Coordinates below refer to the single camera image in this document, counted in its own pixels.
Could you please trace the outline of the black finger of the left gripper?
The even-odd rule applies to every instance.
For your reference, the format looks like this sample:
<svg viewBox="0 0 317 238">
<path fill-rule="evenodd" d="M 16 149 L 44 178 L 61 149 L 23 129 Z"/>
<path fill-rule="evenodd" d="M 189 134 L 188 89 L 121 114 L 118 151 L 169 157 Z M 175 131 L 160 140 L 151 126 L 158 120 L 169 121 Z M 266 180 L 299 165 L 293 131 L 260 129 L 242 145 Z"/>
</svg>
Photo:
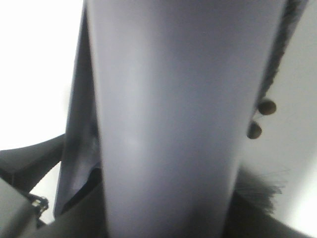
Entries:
<svg viewBox="0 0 317 238">
<path fill-rule="evenodd" d="M 0 177 L 23 192 L 30 192 L 61 161 L 65 135 L 22 148 L 1 150 Z"/>
</svg>

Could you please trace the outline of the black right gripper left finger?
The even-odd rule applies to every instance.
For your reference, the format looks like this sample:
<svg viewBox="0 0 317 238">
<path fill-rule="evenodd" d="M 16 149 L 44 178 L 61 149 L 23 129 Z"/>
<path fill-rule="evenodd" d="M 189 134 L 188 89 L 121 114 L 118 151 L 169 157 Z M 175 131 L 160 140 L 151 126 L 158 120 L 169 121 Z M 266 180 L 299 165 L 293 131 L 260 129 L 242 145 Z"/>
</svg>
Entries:
<svg viewBox="0 0 317 238">
<path fill-rule="evenodd" d="M 62 214 L 37 231 L 38 238 L 106 238 L 102 172 L 93 169 L 84 186 L 64 205 Z"/>
</svg>

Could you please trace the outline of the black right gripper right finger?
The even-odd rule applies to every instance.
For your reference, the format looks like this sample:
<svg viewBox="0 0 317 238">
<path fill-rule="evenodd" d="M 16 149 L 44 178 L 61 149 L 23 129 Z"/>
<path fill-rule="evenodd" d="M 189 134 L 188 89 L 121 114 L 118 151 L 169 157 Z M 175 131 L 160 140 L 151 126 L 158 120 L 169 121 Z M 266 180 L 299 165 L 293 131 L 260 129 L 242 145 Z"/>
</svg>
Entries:
<svg viewBox="0 0 317 238">
<path fill-rule="evenodd" d="M 265 214 L 237 192 L 233 193 L 223 228 L 224 238 L 308 238 Z"/>
</svg>

